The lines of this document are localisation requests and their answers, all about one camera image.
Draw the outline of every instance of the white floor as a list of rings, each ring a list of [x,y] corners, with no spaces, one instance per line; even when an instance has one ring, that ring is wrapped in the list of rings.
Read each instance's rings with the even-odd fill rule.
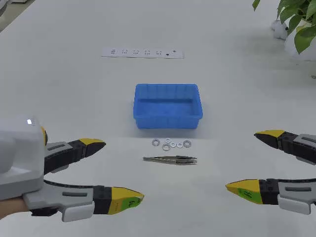
[[[18,17],[35,0],[28,0],[26,3],[9,4],[4,14],[0,17],[0,32],[4,30],[16,17]]]

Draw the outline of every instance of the blue plastic bin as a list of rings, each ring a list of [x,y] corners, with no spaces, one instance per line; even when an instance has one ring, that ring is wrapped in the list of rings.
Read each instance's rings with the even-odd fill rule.
[[[203,117],[195,84],[138,84],[133,112],[140,129],[195,129]]]

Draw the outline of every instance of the green leaf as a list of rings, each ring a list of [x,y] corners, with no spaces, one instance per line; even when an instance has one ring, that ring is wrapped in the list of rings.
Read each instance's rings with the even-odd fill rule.
[[[298,26],[298,24],[301,22],[302,16],[295,15],[291,18],[290,23],[288,25],[287,35],[289,36],[295,28]]]
[[[259,3],[260,3],[260,0],[255,0],[255,1],[253,2],[252,6],[253,6],[253,10],[254,10],[254,11],[257,9],[257,6],[259,5]]]
[[[307,49],[311,45],[311,42],[315,37],[316,26],[307,27],[300,30],[294,38],[294,43],[297,52],[300,54],[305,49]]]
[[[287,6],[292,6],[292,5],[298,5],[298,4],[303,4],[305,0],[281,0],[280,4],[284,7]]]
[[[286,9],[284,9],[280,14],[280,20],[283,24],[288,18],[293,16],[297,12],[297,8],[294,6],[288,6]]]
[[[282,5],[283,1],[284,1],[284,0],[281,0],[280,3],[279,3],[279,5],[278,5],[278,7],[277,7],[277,16],[276,16],[276,19],[278,19],[278,17],[279,17],[280,14],[281,14],[282,9],[284,8],[284,6]]]
[[[316,25],[316,14],[313,15],[312,26]]]
[[[316,0],[311,0],[310,4],[307,8],[306,20],[308,20],[311,16],[316,13]]]

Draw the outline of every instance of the washer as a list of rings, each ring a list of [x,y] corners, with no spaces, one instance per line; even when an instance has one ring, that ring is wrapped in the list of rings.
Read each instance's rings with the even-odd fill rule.
[[[182,142],[178,142],[177,143],[177,148],[183,148],[183,143]]]
[[[160,145],[160,141],[159,141],[157,138],[155,138],[155,139],[152,141],[152,145],[153,145],[154,147],[157,147],[157,146]]]
[[[184,146],[184,147],[189,148],[189,147],[191,147],[191,145],[192,145],[192,143],[191,143],[189,140],[185,140],[185,141],[183,142],[183,146]]]
[[[163,144],[163,146],[162,146],[162,149],[165,151],[165,152],[168,152],[168,151],[170,151],[170,145],[169,144]]]

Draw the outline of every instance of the white table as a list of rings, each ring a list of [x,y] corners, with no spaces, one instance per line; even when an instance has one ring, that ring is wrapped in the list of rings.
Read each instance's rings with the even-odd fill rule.
[[[255,205],[225,184],[246,178],[315,178],[316,168],[253,137],[265,129],[316,134],[315,63],[283,51],[269,29],[277,1],[38,0],[0,34],[1,116],[35,114],[50,142],[101,138],[106,148],[47,179],[128,187],[140,206],[62,223],[15,214],[1,236],[314,236],[305,216]],[[183,60],[101,58],[105,46],[177,47]],[[195,131],[140,131],[138,83],[196,83],[204,118]],[[163,155],[154,137],[190,138],[177,154],[198,165],[142,161]]]

